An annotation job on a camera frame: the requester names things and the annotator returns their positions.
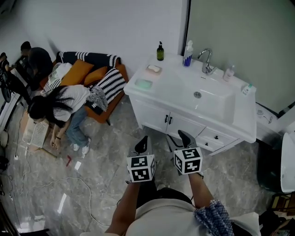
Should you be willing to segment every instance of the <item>hand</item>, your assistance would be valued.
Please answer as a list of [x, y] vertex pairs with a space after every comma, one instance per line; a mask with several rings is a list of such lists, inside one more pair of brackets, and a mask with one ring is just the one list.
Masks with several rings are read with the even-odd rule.
[[275, 231], [273, 231], [272, 232], [272, 234], [270, 235], [270, 236], [276, 236], [277, 235], [277, 233], [278, 233], [278, 231], [281, 229], [281, 228], [283, 228], [283, 227], [285, 227], [288, 223], [289, 223], [289, 219], [287, 219], [285, 222], [283, 222]]
[[55, 143], [55, 137], [52, 135], [51, 140], [50, 140], [50, 145], [52, 147], [54, 147], [54, 143]]
[[60, 139], [58, 138], [55, 139], [54, 146], [57, 150], [60, 150], [60, 147], [61, 147]]

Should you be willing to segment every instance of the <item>long black hair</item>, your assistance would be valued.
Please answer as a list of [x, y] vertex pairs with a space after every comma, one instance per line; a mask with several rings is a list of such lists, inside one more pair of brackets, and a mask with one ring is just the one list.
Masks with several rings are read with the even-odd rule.
[[54, 110], [66, 110], [72, 111], [73, 109], [65, 104], [68, 100], [73, 98], [62, 98], [62, 95], [66, 91], [67, 86], [59, 86], [52, 90], [46, 96], [35, 96], [33, 97], [28, 113], [32, 119], [46, 118], [49, 122], [55, 123], [60, 128], [65, 125], [64, 121], [57, 120], [54, 117]]

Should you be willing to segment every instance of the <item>orange sofa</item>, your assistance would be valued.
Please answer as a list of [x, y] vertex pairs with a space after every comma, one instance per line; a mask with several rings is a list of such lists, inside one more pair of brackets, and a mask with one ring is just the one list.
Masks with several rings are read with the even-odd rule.
[[[128, 82], [128, 75], [127, 75], [127, 71], [126, 68], [123, 64], [120, 64], [118, 61], [116, 61], [115, 64], [115, 68], [118, 69], [120, 71], [120, 73], [123, 75], [123, 78], [126, 82]], [[40, 86], [42, 88], [44, 88], [45, 84], [48, 81], [48, 77], [44, 78], [41, 82], [40, 82]], [[110, 117], [111, 113], [113, 112], [113, 110], [115, 109], [116, 105], [120, 102], [121, 98], [124, 96], [124, 91], [121, 91], [109, 104], [108, 104], [108, 108], [107, 111], [102, 112], [102, 114], [98, 115], [96, 114], [93, 110], [91, 110], [91, 108], [85, 106], [86, 111], [88, 113], [89, 117], [92, 117], [93, 119], [95, 119], [97, 122], [99, 123], [105, 123], [107, 122], [110, 125], [110, 122], [108, 120], [108, 118]]]

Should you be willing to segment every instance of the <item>green sponge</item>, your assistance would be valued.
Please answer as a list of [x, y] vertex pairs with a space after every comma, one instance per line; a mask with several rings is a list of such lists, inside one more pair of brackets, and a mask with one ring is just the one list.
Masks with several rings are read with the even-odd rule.
[[142, 89], [150, 89], [153, 82], [145, 79], [137, 79], [135, 85]]

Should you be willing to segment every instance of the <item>blue jeans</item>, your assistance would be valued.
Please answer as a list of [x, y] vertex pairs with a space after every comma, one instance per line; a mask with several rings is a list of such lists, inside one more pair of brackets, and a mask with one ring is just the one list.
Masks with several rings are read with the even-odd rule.
[[84, 147], [88, 143], [88, 138], [80, 130], [79, 125], [87, 116], [85, 107], [82, 106], [78, 111], [72, 114], [70, 126], [66, 130], [66, 134], [72, 143], [77, 144], [79, 147]]

